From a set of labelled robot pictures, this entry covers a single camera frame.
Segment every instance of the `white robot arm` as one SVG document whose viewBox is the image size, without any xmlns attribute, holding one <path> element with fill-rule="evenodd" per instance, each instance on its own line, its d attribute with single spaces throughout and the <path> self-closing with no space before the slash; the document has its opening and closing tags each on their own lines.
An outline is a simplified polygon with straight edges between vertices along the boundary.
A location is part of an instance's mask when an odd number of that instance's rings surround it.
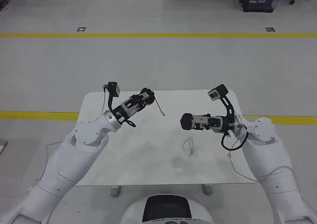
<svg viewBox="0 0 317 224">
<path fill-rule="evenodd" d="M 112 109 L 113 97 L 119 96 L 119 89 L 115 82 L 109 82 L 105 87 L 110 94 L 109 110 L 96 120 L 76 125 L 51 155 L 40 181 L 21 204 L 1 218 L 1 224 L 48 223 L 60 200 L 86 175 L 105 148 L 108 133 L 116 132 L 124 122 L 135 127 L 129 118 L 155 100 L 155 94 L 144 88 L 140 94 Z"/>
<path fill-rule="evenodd" d="M 213 130 L 223 133 L 222 146 L 234 151 L 243 149 L 248 166 L 263 187 L 273 210 L 274 224 L 317 224 L 317 213 L 302 199 L 296 182 L 292 162 L 283 142 L 276 134 L 273 122 L 268 118 L 248 121 L 235 115 L 224 85 L 214 88 L 208 95 L 220 99 L 227 109 L 227 116 L 184 114 L 181 126 L 185 130 Z M 238 138 L 236 148 L 224 145 L 226 136 Z"/>
</svg>

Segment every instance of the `table leg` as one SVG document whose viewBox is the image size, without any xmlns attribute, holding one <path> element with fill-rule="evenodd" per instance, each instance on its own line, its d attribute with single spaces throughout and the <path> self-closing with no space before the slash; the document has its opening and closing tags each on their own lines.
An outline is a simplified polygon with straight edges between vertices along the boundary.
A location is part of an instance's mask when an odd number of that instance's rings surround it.
<svg viewBox="0 0 317 224">
<path fill-rule="evenodd" d="M 213 194 L 212 184 L 202 184 L 202 190 L 203 190 L 205 195 Z"/>
<path fill-rule="evenodd" d="M 111 187 L 111 196 L 113 198 L 117 198 L 118 196 L 120 196 L 120 193 L 121 193 L 121 186 L 112 186 Z"/>
</svg>

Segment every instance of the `gray floor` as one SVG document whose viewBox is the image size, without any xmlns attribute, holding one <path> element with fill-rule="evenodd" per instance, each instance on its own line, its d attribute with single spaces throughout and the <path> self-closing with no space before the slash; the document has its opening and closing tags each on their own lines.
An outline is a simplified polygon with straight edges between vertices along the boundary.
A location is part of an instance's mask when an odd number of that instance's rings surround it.
<svg viewBox="0 0 317 224">
<path fill-rule="evenodd" d="M 15 0 L 0 17 L 0 33 L 317 32 L 317 1 L 281 0 L 274 13 L 242 13 L 228 0 Z M 317 116 L 317 38 L 0 39 L 0 110 L 79 111 L 84 96 L 107 81 L 122 90 L 192 90 L 225 83 L 244 114 Z M 74 122 L 0 120 L 8 141 L 0 156 L 0 215 L 36 182 L 45 148 Z M 317 209 L 317 126 L 278 126 L 302 194 Z M 141 197 L 178 193 L 206 206 L 216 223 L 270 224 L 258 184 L 74 187 L 50 223 L 118 223 Z"/>
<path fill-rule="evenodd" d="M 0 215 L 19 203 L 23 196 L 13 196 L 25 193 L 41 174 L 44 146 L 60 141 L 73 126 L 74 122 L 0 120 L 0 137 L 8 140 L 0 156 Z M 277 132 L 289 150 L 304 198 L 317 209 L 317 126 L 279 125 Z M 215 185 L 212 196 L 202 194 L 199 185 L 125 186 L 119 198 L 111 198 L 109 186 L 77 186 L 63 198 L 50 223 L 118 223 L 131 203 L 157 193 L 181 194 L 202 203 L 216 223 L 273 222 L 259 184 L 222 184 Z"/>
</svg>

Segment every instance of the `yellow floor line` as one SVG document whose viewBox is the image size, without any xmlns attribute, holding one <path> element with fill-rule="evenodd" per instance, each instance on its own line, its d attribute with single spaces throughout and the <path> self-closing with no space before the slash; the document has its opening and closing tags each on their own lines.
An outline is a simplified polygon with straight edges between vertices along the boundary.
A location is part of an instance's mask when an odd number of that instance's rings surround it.
<svg viewBox="0 0 317 224">
<path fill-rule="evenodd" d="M 0 38 L 317 38 L 314 33 L 113 33 L 113 34 L 0 34 Z"/>
<path fill-rule="evenodd" d="M 0 111 L 0 119 L 21 120 L 77 120 L 75 112 L 40 112 L 40 111 Z M 245 116 L 254 119 L 261 116 Z M 285 125 L 317 125 L 317 116 L 267 116 L 275 124 Z"/>
</svg>

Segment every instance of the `table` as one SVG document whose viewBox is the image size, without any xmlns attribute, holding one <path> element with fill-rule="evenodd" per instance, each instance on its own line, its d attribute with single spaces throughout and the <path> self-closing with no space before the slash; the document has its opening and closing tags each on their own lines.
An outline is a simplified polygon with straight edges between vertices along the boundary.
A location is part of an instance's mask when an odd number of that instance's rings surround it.
<svg viewBox="0 0 317 224">
<path fill-rule="evenodd" d="M 110 133 L 109 143 L 92 168 L 78 185 L 155 185 L 155 184 L 217 184 L 252 183 L 234 172 L 227 151 L 221 146 L 222 134 L 211 130 L 182 130 L 180 119 L 184 113 L 226 115 L 220 100 L 211 101 L 208 90 L 155 91 L 166 116 L 156 103 L 147 106 L 130 120 L 136 128 L 123 124 Z M 114 98 L 113 108 L 137 92 L 121 92 Z M 241 114 L 236 95 L 227 97 L 235 111 Z M 77 122 L 94 120 L 101 112 L 103 92 L 85 96 Z M 193 154 L 189 143 L 193 137 Z M 226 138 L 226 145 L 233 144 Z M 238 172 L 254 178 L 242 150 L 232 152 Z"/>
</svg>

